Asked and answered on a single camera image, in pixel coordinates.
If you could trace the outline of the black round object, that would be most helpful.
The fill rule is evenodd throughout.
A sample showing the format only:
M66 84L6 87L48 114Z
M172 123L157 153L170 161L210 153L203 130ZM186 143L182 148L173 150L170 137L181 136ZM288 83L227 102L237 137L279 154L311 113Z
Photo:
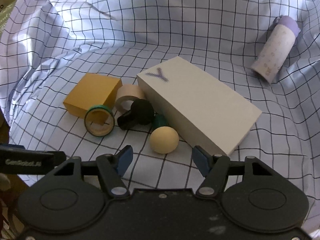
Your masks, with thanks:
M153 106L148 100L135 100L130 110L117 119L117 124L122 130L128 130L136 125L149 125L155 116Z

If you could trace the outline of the dark green cylinder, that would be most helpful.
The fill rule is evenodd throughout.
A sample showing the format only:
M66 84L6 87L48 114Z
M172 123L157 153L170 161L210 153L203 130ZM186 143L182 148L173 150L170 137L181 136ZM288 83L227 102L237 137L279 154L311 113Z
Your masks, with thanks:
M152 123L153 130L156 130L163 126L168 126L166 118L161 114L156 114Z

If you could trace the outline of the purple white thermos bottle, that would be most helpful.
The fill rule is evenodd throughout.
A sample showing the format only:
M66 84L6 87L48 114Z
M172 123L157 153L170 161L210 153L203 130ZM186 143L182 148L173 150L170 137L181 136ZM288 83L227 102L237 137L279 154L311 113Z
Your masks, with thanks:
M268 83L280 71L300 33L297 22L290 16L280 16L275 23L271 35L251 66Z

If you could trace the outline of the yellow cardboard box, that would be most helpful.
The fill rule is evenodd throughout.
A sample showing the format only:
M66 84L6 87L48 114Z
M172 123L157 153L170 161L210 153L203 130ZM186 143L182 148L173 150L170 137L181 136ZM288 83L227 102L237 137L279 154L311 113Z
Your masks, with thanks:
M114 108L117 91L123 85L121 79L100 74L87 73L69 92L63 101L67 112L81 119L96 105Z

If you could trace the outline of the green tape roll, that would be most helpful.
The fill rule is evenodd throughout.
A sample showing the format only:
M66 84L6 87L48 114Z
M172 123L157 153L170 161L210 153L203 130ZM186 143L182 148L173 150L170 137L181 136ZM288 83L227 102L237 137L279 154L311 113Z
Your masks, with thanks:
M84 125L91 135L95 137L104 137L110 134L114 129L114 115L107 106L95 105L86 112Z

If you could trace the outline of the cream wooden ball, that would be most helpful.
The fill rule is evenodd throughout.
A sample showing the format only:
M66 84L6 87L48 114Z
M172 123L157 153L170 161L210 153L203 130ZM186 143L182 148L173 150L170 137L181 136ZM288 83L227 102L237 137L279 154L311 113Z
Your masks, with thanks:
M150 147L159 154L168 154L174 151L179 143L178 133L169 126L155 129L150 135Z

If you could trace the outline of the beige tape roll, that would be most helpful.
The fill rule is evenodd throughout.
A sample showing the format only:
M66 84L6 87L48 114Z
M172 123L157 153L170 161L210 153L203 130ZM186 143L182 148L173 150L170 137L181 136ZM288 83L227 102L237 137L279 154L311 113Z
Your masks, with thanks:
M115 107L119 113L123 114L127 111L127 109L124 108L122 103L127 101L135 101L137 99L145 99L145 94L138 85L122 85L117 91Z

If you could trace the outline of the white rectangular box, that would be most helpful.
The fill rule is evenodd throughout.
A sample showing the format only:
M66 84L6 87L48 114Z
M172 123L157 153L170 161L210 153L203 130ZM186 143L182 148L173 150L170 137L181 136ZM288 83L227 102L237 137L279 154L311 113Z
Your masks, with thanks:
M212 75L175 57L137 74L156 113L191 146L230 155L261 110Z

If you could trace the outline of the blue checkered bed sheet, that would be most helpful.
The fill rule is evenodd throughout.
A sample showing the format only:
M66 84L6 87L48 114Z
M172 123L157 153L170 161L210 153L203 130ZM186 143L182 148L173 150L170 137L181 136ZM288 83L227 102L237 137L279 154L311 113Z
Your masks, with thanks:
M280 16L293 18L300 33L268 83L251 66ZM135 84L138 73L176 56L261 110L232 158L267 163L305 192L308 218L319 218L319 0L17 0L1 36L9 141L84 160L132 145L129 187L198 187L185 141L157 155L148 127L115 127L99 139L63 106L86 73Z

